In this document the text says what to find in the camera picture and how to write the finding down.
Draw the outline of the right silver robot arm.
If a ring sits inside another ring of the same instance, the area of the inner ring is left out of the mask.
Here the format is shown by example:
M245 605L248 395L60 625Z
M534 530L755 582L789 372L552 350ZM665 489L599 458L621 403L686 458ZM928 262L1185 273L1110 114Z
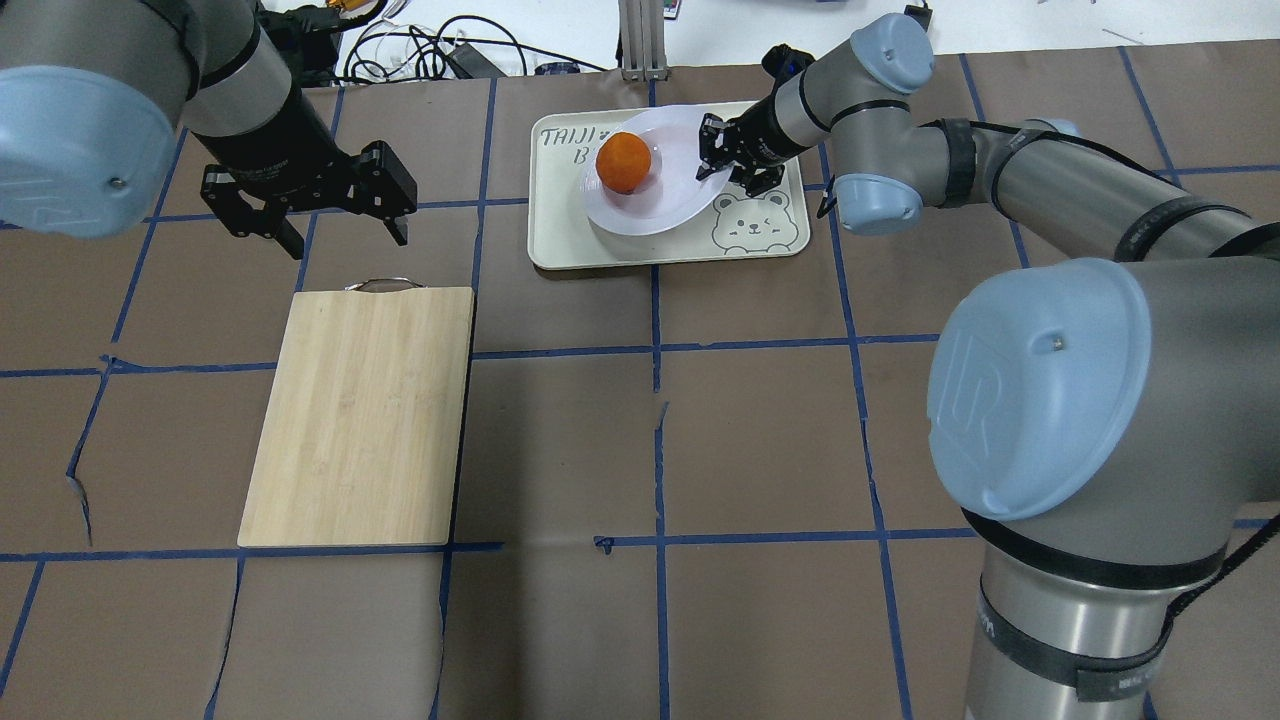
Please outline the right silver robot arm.
M927 395L932 462L984 541L965 715L1138 719L1176 620L1277 534L1277 224L1189 193L1068 123L914 126L934 72L906 6L815 59L778 46L768 96L707 114L707 177L749 196L826 141L820 214L854 234L989 204L1064 263L954 310Z

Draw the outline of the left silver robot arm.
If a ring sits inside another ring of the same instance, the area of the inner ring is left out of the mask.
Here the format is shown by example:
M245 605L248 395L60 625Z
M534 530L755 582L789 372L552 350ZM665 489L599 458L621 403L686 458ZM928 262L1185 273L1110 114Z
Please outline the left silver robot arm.
M154 209L179 129L212 163L200 193L233 236L305 254L292 211L379 219L399 246L413 177L383 141L343 152L253 1L5 1L1 215L78 238Z

